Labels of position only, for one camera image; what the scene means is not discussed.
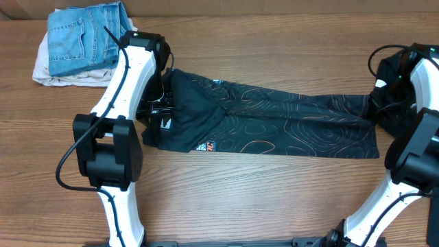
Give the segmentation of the black patterned sports jersey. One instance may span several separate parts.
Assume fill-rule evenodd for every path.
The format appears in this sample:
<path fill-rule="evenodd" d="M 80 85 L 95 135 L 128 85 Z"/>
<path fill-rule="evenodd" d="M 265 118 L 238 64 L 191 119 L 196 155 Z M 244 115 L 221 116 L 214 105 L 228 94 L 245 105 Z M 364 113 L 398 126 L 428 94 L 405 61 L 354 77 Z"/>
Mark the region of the black patterned sports jersey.
<path fill-rule="evenodd" d="M 173 106 L 143 143 L 161 150 L 378 158 L 365 95 L 308 96 L 173 69 Z"/>

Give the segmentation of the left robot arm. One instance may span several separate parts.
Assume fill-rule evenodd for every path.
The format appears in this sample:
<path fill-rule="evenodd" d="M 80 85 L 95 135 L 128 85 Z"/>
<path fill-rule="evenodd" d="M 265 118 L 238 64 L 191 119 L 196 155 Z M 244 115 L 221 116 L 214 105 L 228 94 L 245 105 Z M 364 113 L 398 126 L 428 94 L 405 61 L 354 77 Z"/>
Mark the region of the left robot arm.
<path fill-rule="evenodd" d="M 127 31 L 117 39 L 119 61 L 99 102 L 73 120 L 79 171 L 104 206 L 110 231 L 107 246 L 146 246 L 136 197 L 143 152 L 135 121 L 148 125 L 169 115 L 172 94 L 162 72 L 172 57 L 160 34 Z"/>

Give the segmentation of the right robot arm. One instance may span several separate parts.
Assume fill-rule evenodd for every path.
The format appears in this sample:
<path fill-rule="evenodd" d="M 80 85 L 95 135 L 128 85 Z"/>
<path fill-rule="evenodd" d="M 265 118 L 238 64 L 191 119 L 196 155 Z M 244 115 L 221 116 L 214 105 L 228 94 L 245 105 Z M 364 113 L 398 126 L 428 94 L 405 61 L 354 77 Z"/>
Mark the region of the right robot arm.
<path fill-rule="evenodd" d="M 394 137 L 386 173 L 369 198 L 314 246 L 382 246 L 380 236 L 412 202 L 438 187 L 438 46 L 397 45 L 372 70 L 368 116 Z"/>

